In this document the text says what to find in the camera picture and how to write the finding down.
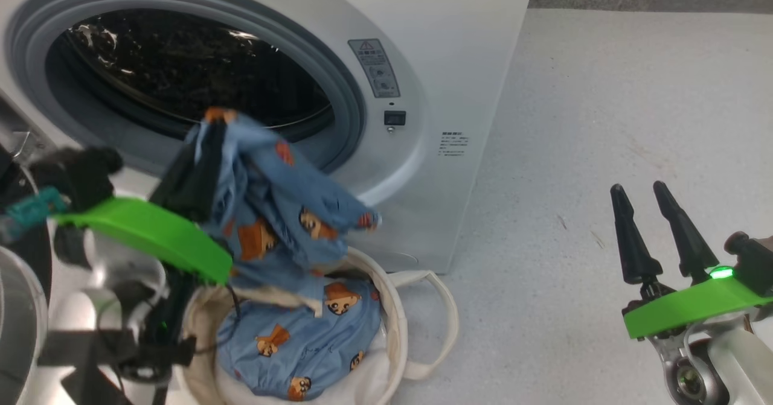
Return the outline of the blue cartoon-print garment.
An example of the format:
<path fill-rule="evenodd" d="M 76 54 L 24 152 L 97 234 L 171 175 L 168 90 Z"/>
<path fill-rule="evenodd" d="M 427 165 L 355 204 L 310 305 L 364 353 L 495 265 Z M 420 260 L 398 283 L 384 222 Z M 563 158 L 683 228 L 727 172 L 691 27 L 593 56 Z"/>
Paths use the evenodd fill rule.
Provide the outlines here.
<path fill-rule="evenodd" d="M 191 141 L 196 160 L 225 128 L 210 219 L 202 228 L 234 257 L 229 286 L 208 290 L 228 311 L 216 324 L 216 363 L 254 396 L 314 400 L 361 363 L 381 325 L 368 278 L 330 268 L 351 230 L 379 214 L 251 117 L 213 106 Z"/>

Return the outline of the white padding cloth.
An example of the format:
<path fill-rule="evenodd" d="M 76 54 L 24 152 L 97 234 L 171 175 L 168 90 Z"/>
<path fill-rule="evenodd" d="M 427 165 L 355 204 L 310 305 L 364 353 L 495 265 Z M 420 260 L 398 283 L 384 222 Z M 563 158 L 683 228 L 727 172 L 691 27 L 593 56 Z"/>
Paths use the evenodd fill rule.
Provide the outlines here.
<path fill-rule="evenodd" d="M 389 377 L 390 360 L 384 324 L 379 325 L 379 331 L 359 367 L 314 400 L 294 403 L 276 397 L 255 396 L 220 366 L 217 365 L 215 371 L 216 385 L 227 405 L 377 405 L 387 392 Z"/>

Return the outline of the small printed text label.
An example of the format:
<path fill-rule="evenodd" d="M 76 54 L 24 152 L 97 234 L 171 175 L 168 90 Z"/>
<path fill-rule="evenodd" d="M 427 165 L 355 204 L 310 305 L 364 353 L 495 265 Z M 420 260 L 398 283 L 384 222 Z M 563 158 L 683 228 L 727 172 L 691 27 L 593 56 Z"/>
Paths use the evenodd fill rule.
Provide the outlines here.
<path fill-rule="evenodd" d="M 437 155 L 441 157 L 461 157 L 469 149 L 470 138 L 459 131 L 444 131 L 437 146 Z"/>

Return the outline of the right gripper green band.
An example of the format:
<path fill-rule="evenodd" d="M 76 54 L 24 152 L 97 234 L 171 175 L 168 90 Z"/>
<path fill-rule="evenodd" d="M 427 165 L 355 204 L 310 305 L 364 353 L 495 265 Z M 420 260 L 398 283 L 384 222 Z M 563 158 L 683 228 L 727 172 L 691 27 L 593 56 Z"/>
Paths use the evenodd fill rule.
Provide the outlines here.
<path fill-rule="evenodd" d="M 773 405 L 773 340 L 766 343 L 752 328 L 773 322 L 773 298 L 754 294 L 729 267 L 707 273 L 719 260 L 703 235 L 665 182 L 654 182 L 653 191 L 680 273 L 700 284 L 630 302 L 623 311 L 629 337 L 654 347 L 675 405 Z M 610 195 L 623 281 L 657 282 L 662 266 L 649 254 L 626 190 L 615 184 Z"/>

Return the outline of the washing machine drum opening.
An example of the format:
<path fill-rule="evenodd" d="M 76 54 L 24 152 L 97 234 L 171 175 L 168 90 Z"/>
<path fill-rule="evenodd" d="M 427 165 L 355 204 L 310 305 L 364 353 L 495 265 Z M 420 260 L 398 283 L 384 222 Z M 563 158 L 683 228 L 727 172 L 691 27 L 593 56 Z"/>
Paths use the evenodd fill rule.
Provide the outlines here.
<path fill-rule="evenodd" d="M 54 71 L 113 114 L 176 140 L 218 106 L 297 142 L 334 120 L 317 81 L 279 48 L 195 14 L 134 8 L 86 18 L 53 43 Z"/>

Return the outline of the grey warning sticker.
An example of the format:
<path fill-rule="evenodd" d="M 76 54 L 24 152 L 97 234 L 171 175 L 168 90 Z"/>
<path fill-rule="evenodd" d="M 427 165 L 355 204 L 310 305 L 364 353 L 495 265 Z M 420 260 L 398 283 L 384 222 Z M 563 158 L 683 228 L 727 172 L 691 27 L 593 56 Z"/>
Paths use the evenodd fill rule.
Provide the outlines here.
<path fill-rule="evenodd" d="M 348 40 L 375 98 L 401 97 L 397 77 L 379 39 Z"/>

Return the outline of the white front-load washing machine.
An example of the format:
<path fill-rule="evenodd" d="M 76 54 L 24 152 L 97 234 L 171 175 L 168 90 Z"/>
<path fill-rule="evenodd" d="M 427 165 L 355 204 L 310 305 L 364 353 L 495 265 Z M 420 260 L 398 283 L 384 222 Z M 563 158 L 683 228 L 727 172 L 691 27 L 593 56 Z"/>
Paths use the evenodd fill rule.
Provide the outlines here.
<path fill-rule="evenodd" d="M 47 135 L 52 124 L 12 78 L 8 32 L 25 1 L 0 0 L 0 96 L 48 143 L 80 145 L 59 130 Z M 383 223 L 372 234 L 351 234 L 350 244 L 388 271 L 447 273 L 529 0 L 253 1 L 323 42 L 364 95 L 364 134 L 353 155 L 329 173 L 375 206 Z M 348 46 L 353 39 L 379 39 L 401 97 L 374 97 Z M 387 132 L 385 110 L 406 111 L 406 125 Z M 444 131 L 469 136 L 466 155 L 437 155 Z M 122 193 L 146 196 L 159 177 L 127 166 L 114 183 Z"/>

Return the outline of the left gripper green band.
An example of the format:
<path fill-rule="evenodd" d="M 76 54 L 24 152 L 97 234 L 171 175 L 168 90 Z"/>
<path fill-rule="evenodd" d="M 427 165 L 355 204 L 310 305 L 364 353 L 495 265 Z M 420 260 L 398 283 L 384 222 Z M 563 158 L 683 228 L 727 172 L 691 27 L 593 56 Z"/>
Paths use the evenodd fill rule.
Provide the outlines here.
<path fill-rule="evenodd" d="M 188 274 L 194 285 L 228 282 L 230 253 L 195 223 L 174 214 L 195 214 L 196 222 L 209 220 L 227 129 L 224 121 L 202 127 L 197 160 L 196 146 L 186 144 L 149 202 L 111 197 L 83 212 L 55 210 L 58 225 L 86 232 L 83 251 L 91 268 L 86 290 L 116 293 L 119 287 L 136 285 L 140 301 L 156 303 L 171 295 L 167 275 L 172 271 Z"/>

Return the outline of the cream canvas laundry basket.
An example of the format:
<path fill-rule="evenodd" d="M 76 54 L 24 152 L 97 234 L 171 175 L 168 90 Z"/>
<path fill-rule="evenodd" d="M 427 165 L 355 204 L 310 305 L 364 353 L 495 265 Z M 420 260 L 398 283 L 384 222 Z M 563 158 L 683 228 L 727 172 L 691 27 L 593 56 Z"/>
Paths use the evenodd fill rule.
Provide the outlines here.
<path fill-rule="evenodd" d="M 390 405 L 392 397 L 404 380 L 424 380 L 436 370 L 455 346 L 460 320 L 455 298 L 447 286 L 430 270 L 407 270 L 388 273 L 375 259 L 359 249 L 350 248 L 339 263 L 339 272 L 366 273 L 379 294 L 382 306 L 381 323 L 387 332 L 387 352 L 390 360 L 389 386 L 376 405 Z M 432 363 L 417 363 L 409 358 L 408 320 L 398 289 L 427 281 L 434 286 L 444 303 L 446 331 L 439 355 Z M 171 392 L 167 405 L 227 405 L 216 385 L 217 363 L 213 356 L 196 356 L 189 367 L 176 368 L 174 375 L 179 383 Z"/>

